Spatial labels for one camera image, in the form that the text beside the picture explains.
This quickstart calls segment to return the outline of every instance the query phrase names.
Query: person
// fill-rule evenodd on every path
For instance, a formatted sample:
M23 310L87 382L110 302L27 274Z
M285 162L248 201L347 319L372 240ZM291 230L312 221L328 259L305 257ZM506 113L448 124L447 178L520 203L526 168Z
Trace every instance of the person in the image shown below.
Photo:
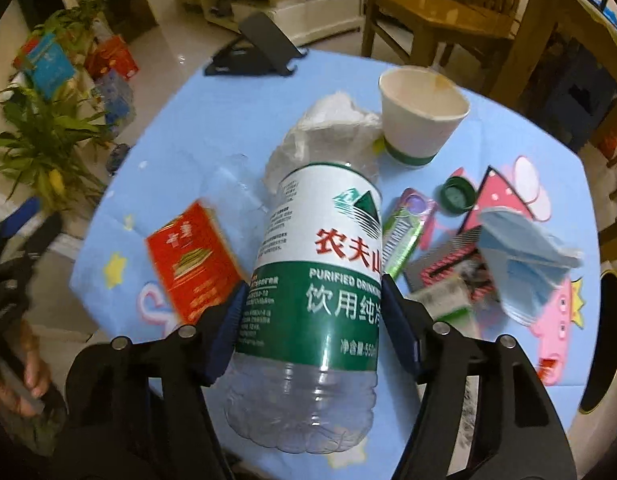
M39 338L29 323L14 322L4 338L24 364L24 385L33 397L44 397L45 409L37 414L0 375L0 479L48 479L49 459L66 421L66 405L52 384Z

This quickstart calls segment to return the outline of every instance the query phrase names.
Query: mountain logo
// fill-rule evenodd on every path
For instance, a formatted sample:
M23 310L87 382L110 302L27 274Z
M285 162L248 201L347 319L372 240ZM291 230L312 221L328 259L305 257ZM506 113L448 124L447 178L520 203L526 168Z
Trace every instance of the mountain logo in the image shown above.
M333 205L340 213L355 220L368 236L376 240L380 238L380 218L370 191L360 194L357 189L351 187L333 197Z

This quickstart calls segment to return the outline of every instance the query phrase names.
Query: chair seat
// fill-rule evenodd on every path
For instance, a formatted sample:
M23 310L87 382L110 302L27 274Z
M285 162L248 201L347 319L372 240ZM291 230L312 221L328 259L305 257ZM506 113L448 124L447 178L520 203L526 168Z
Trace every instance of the chair seat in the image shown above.
M377 4L411 29L426 25L484 38L513 38L513 18L482 7L454 0L377 0Z

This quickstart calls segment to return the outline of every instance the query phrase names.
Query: face mask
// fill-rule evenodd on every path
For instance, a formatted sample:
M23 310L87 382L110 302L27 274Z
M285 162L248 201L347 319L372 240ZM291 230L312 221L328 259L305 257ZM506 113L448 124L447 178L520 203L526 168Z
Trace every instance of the face mask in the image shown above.
M502 308L511 319L531 325L570 269L582 265L582 253L506 207L484 209L480 221L477 247Z

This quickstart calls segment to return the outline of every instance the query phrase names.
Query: cup rim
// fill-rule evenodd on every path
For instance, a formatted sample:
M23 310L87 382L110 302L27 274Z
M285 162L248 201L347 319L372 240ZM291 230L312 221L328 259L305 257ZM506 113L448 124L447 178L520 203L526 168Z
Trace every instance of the cup rim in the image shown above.
M426 113L423 110L420 110L419 108L413 107L412 105L405 103L402 100L399 99L395 99L392 96L388 95L386 93L386 91L383 88L382 85L382 80L385 79L386 76L394 73L394 72L400 72L400 71L406 71L406 72L427 72L430 74L433 74L435 76L441 76L444 77L448 83L450 83L450 86L453 88L453 90L455 91L455 93L460 96L460 98L466 103L466 111L464 113L461 114L455 114L455 115L447 115L447 116L442 116L442 115L431 115ZM468 99L466 99L466 97L464 97L464 94L462 94L462 92L460 92L460 89L458 88L458 86L451 81L449 78L447 78L447 76L445 76L444 74L440 74L439 72L436 72L435 70L431 70L430 68L425 68L423 66L396 66L393 68L390 68L388 70L385 70L383 73L381 73L380 75L380 79L378 80L378 87L380 88L380 92L382 94L383 97L386 97L386 99L389 99L391 102L395 103L396 105L404 108L405 110L408 110L409 112L411 112L412 114L418 115L420 117L423 117L425 119L428 119L430 121L461 121L463 120L471 111L471 103L469 102Z

